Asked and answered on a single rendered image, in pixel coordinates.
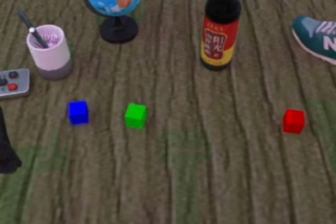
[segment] bottle label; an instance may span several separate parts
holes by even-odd
[[[233,56],[239,19],[229,24],[217,24],[206,16],[203,22],[201,57],[213,66],[229,63]]]

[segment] green sneaker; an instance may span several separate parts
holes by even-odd
[[[304,51],[336,65],[336,22],[297,17],[292,32]]]

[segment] globe base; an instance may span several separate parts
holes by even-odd
[[[138,25],[129,16],[109,17],[100,25],[100,36],[109,43],[125,43],[138,34]]]

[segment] gray controller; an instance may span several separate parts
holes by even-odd
[[[0,99],[29,94],[30,74],[26,68],[0,71]]]

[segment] blue cube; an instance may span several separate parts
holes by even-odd
[[[86,101],[68,102],[68,117],[72,125],[89,123],[89,109]]]

